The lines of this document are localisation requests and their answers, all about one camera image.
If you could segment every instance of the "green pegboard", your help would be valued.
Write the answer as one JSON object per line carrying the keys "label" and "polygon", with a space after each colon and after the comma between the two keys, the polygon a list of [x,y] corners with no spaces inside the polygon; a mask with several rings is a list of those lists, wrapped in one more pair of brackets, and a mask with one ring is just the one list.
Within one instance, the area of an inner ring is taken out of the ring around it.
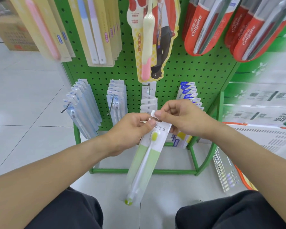
{"label": "green pegboard", "polygon": [[[106,100],[107,86],[110,79],[125,80],[127,86],[127,102],[129,112],[140,111],[141,83],[137,80],[136,61],[134,56],[131,28],[126,20],[128,0],[119,0],[121,34],[123,50],[114,67],[89,67],[80,43],[76,26],[72,17],[68,0],[55,0],[58,11],[65,25],[69,39],[72,42],[76,58],[72,62],[64,63],[65,70],[71,82],[78,78],[86,78],[91,84],[100,113],[103,118],[100,130],[109,130],[112,122],[108,113]],[[230,74],[237,62],[229,50],[225,48],[222,36],[210,53],[199,57],[188,55],[184,49],[181,33],[189,0],[180,0],[181,16],[179,21],[179,35],[174,40],[172,52],[164,68],[164,78],[157,82],[156,97],[158,108],[168,100],[174,100],[181,81],[196,82],[198,97],[208,111],[219,92],[231,79]]]}

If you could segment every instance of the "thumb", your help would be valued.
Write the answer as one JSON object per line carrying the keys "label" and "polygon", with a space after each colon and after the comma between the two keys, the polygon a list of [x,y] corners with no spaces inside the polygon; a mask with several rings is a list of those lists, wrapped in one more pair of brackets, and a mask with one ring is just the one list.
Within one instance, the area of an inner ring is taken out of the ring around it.
{"label": "thumb", "polygon": [[169,114],[169,113],[167,113],[165,111],[158,110],[158,111],[155,112],[155,116],[159,120],[164,121],[166,123],[170,123],[172,125],[176,125],[176,123],[177,123],[177,116]]}
{"label": "thumb", "polygon": [[145,134],[149,133],[156,125],[156,121],[151,119],[147,121],[143,126],[139,127],[140,134],[144,136]]}

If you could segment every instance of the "right hand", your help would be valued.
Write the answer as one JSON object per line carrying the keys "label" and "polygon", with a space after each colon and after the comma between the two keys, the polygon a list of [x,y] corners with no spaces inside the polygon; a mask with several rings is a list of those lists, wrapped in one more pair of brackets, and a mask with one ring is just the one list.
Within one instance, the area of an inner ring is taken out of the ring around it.
{"label": "right hand", "polygon": [[213,133],[221,124],[202,111],[190,100],[169,100],[155,116],[172,124],[171,132],[175,135],[181,131],[187,135],[212,139]]}

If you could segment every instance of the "man in suit cutout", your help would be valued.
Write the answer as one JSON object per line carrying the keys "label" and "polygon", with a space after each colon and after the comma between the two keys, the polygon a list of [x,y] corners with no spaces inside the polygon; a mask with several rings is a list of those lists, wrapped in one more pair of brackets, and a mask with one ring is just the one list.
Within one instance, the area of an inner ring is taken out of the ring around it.
{"label": "man in suit cutout", "polygon": [[157,48],[157,64],[151,68],[151,76],[153,79],[158,79],[162,76],[161,67],[168,57],[171,38],[175,36],[175,0],[157,0],[157,5],[152,12],[156,20],[153,45],[156,45]]}

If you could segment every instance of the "green display rack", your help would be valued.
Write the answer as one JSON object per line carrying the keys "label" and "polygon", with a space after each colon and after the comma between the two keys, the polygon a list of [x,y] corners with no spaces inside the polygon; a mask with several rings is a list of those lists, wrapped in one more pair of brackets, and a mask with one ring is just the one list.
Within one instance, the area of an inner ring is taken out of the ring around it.
{"label": "green display rack", "polygon": [[[188,2],[189,0],[180,0],[181,15],[179,20],[179,34],[182,32]],[[78,78],[88,80],[92,86],[103,119],[100,130],[110,130],[112,128],[112,122],[110,116],[107,115],[109,108],[106,100],[106,91],[110,79],[121,79],[125,81],[129,112],[139,112],[141,105],[142,87],[141,83],[137,80],[133,38],[131,28],[126,20],[129,5],[128,0],[118,0],[123,50],[115,62],[114,67],[89,67],[87,65],[68,0],[55,0],[55,3],[76,54],[76,58],[73,58],[72,62],[63,63],[68,78],[72,84],[74,84]],[[224,34],[225,32],[217,45],[209,53],[197,57],[190,56],[186,53],[181,35],[178,35],[174,40],[170,58],[164,68],[164,78],[157,82],[156,97],[158,98],[158,108],[161,108],[166,101],[176,99],[180,82],[196,82],[199,92],[198,97],[201,98],[201,102],[203,102],[202,106],[205,108],[205,111],[209,115],[212,115],[217,109],[218,120],[221,121],[224,97],[222,91],[226,88],[239,66],[239,63],[233,59],[229,50],[224,46]],[[74,134],[76,143],[79,144],[81,142],[80,133],[76,126],[74,126]],[[154,173],[199,175],[206,166],[209,165],[215,153],[216,145],[212,144],[205,161],[201,166],[198,166],[192,148],[196,140],[197,138],[193,138],[187,147],[188,150],[190,150],[195,170],[165,169],[154,170]],[[92,168],[90,170],[90,173],[127,172],[128,169]]]}

